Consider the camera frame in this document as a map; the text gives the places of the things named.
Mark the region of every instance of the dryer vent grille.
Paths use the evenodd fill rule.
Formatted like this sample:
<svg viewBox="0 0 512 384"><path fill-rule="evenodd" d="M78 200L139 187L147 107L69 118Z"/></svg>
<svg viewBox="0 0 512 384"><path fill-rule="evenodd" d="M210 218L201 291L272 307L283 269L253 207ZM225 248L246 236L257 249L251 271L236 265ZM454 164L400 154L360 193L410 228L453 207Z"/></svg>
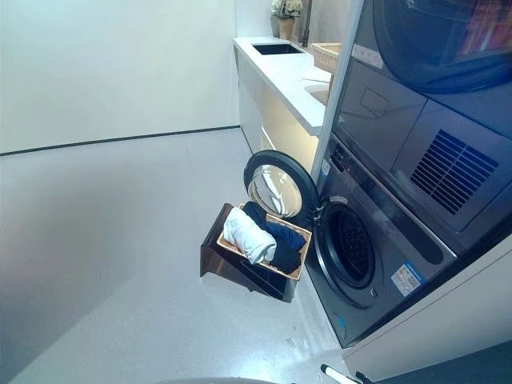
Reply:
<svg viewBox="0 0 512 384"><path fill-rule="evenodd" d="M496 167L493 159L440 130L410 180L455 215Z"/></svg>

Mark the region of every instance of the open washer door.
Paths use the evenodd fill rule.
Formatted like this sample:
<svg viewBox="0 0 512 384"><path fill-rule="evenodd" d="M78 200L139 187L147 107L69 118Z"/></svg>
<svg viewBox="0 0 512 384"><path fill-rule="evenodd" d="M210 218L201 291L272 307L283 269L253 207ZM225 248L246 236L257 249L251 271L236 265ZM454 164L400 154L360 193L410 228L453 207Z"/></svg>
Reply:
<svg viewBox="0 0 512 384"><path fill-rule="evenodd" d="M263 150L247 162L243 174L249 198L269 214L311 229L318 193L310 174L296 160L276 150Z"/></svg>

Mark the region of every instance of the speckled floor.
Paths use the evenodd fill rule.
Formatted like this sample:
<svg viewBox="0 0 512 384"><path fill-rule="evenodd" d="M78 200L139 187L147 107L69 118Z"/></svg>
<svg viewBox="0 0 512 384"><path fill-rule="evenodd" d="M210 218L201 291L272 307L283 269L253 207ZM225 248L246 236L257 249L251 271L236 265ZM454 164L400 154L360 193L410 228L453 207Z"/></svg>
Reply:
<svg viewBox="0 0 512 384"><path fill-rule="evenodd" d="M291 304L198 276L249 156L233 129L0 158L0 382L346 372L307 274Z"/></svg>

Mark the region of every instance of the flower vase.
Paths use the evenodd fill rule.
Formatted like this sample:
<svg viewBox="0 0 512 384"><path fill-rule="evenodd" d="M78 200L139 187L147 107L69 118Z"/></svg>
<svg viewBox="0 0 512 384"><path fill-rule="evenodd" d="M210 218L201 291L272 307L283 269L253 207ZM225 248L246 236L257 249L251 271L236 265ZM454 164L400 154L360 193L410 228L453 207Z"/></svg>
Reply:
<svg viewBox="0 0 512 384"><path fill-rule="evenodd" d="M290 40L291 31L294 28L295 18L279 18L279 37Z"/></svg>
<svg viewBox="0 0 512 384"><path fill-rule="evenodd" d="M279 37L279 18L273 14L270 16L270 26L272 27L272 36Z"/></svg>

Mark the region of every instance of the baseboard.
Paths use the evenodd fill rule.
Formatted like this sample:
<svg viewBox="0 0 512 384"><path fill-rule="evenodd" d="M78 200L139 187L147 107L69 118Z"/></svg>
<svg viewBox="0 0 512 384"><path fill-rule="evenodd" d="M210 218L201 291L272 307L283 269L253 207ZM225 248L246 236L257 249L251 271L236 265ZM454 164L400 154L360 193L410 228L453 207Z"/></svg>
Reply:
<svg viewBox="0 0 512 384"><path fill-rule="evenodd" d="M176 134L197 134L201 132L211 132L212 130L233 130L240 126L220 126L215 128L205 128L203 130L182 130L179 132L164 132L161 134L141 134L138 136L128 136L125 138L104 138L102 140L91 140L88 142L72 142L69 144L59 144L57 146L42 146L39 148L30 148L28 150L13 150L11 152L3 152L0 156L8 156L10 154L26 154L27 152L38 152L40 150L55 150L58 148L67 148L68 146L88 146L90 144L99 144L102 142L121 142L123 140L136 140L140 138L158 138L160 136L174 136Z"/></svg>

